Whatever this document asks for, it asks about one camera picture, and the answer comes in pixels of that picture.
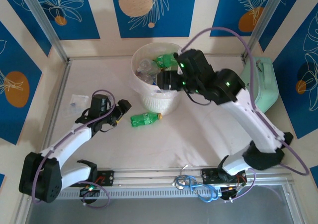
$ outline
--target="white table surface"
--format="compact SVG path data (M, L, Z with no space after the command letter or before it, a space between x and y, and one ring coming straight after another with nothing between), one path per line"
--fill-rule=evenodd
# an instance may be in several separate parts
M229 68L240 74L243 69L240 57L208 57L208 61L215 71ZM115 95L116 101L127 99L132 108L115 129L97 133L69 161L85 159L99 168L112 169L170 168L185 164L217 166L224 156L249 144L249 135L227 111L214 103L196 105L184 92L175 111L152 125L132 128L130 117L147 110L129 86L129 69L129 57L72 61L51 144L79 117L65 117L63 112L69 106L72 94L91 97L95 90L106 89ZM199 95L193 97L205 102Z

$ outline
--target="blue cable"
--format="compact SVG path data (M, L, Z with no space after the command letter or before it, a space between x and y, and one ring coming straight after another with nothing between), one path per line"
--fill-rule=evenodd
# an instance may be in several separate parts
M206 187L207 189L209 189L211 191L211 196L209 199L206 199L204 197L202 197L201 195L198 194L198 197L201 201L205 202L205 203L209 203L211 201L215 201L219 198L218 192L217 190L211 186L211 185L206 185L206 184L201 184L199 182L197 182L197 180L195 179L195 177L193 176L188 176L188 175L181 175L175 178L175 182L178 186L180 187L184 187L184 188L190 188L191 192L194 192L196 188L198 187Z

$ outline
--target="beige circle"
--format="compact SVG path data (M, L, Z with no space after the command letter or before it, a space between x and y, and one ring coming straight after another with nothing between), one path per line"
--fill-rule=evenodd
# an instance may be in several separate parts
M118 0L125 15L139 17L147 14L153 7L153 0Z
M148 24L148 27L149 27L149 28L154 28L154 26L155 26L155 24L152 23L152 22L150 22L150 23Z

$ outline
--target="plastic bucket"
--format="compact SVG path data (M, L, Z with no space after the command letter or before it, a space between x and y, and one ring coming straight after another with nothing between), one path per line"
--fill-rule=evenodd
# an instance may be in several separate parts
M156 85L150 85L136 76L136 70L142 59L156 59L163 54L177 52L181 47L172 43L151 43L138 49L131 59L130 85L139 93L144 107L152 112L167 115L177 108L180 94L177 91L160 90Z

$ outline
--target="robotic arm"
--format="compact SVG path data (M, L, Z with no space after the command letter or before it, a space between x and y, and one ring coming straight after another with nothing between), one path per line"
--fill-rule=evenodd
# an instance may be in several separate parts
M228 182L238 172L250 167L265 170L280 164L284 157L281 141L290 144L293 136L278 130L260 110L257 110L258 114L255 112L240 77L229 69L214 72L202 51L188 50L179 56L174 54L174 57L179 69L161 72L157 77L159 88L183 89L188 95L203 95L230 112L252 138L246 148L224 157L218 167L218 176Z
M44 162L36 182L36 198L50 203L66 187L84 180L94 182L97 179L96 164L86 160L79 160L68 165L68 167L65 167L64 164L81 145L89 141L98 131L102 131L104 124L116 127L118 121L131 108L131 104L127 100L120 100L108 116L90 123L90 121L107 114L110 111L110 106L111 102L106 95L94 95L91 100L91 107L82 113L68 133L40 153L31 152L28 154L24 160L19 191L31 195L36 171L47 154L49 156Z

